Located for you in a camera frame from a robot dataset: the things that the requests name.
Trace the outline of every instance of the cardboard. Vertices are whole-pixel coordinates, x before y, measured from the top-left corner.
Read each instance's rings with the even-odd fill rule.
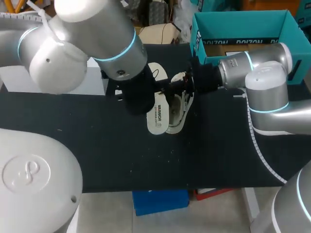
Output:
[[[264,44],[247,44],[247,45],[204,45],[207,57],[231,56],[238,52],[258,49]]]
[[[288,84],[300,84],[311,65],[311,45],[289,11],[204,12],[193,17],[190,49],[201,64],[217,65],[224,57],[215,56],[220,54],[218,47],[211,47],[206,54],[206,46],[255,48],[278,42],[288,46],[293,58]]]
[[[296,21],[301,29],[311,25],[311,0],[301,0],[296,13]]]
[[[190,0],[198,5],[199,12],[223,11],[228,7],[227,0]]]

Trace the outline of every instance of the white sneaker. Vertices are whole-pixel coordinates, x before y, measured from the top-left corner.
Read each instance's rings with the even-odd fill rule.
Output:
[[[168,78],[160,64],[149,63],[148,65],[156,81]],[[147,113],[147,128],[150,133],[158,135],[167,131],[170,121],[169,111],[169,104],[166,101],[165,95],[161,92],[155,93],[155,105]]]
[[[171,82],[183,80],[185,75],[185,72],[178,73],[172,78]],[[173,103],[170,107],[170,124],[166,131],[167,133],[179,133],[183,129],[188,110],[193,102],[193,96],[194,94],[191,96],[186,93],[186,91],[183,91],[181,95],[175,94]]]

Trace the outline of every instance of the tile floor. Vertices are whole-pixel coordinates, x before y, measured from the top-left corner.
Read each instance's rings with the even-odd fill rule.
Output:
[[[255,189],[259,207],[278,188]],[[249,233],[241,190],[206,200],[192,200],[188,208],[135,215],[132,193],[83,194],[78,215],[68,233]]]

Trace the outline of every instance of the black table surface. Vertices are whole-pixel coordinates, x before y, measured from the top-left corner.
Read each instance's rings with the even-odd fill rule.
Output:
[[[189,45],[147,45],[149,62],[169,78],[183,71]],[[304,84],[290,100],[308,99]],[[83,173],[84,192],[235,188],[282,183],[263,165],[249,132],[246,100],[238,89],[198,96],[182,132],[152,135],[146,116],[131,116],[122,101],[104,96],[0,93],[0,127],[40,133],[67,146]],[[269,165],[289,179],[311,159],[311,137],[262,136]]]

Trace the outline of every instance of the cardboard box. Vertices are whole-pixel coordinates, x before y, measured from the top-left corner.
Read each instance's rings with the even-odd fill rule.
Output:
[[[243,11],[289,10],[296,15],[300,0],[243,0]]]
[[[296,21],[301,29],[311,25],[311,0],[301,0],[296,13]]]
[[[311,65],[311,45],[289,11],[204,12],[193,17],[190,49],[201,64],[218,64],[204,45],[247,45],[283,42],[292,54],[288,84],[300,84]]]
[[[190,0],[198,5],[199,12],[223,11],[228,7],[227,0]]]
[[[208,57],[231,56],[238,52],[255,50],[265,46],[264,44],[245,45],[204,45],[205,53]]]

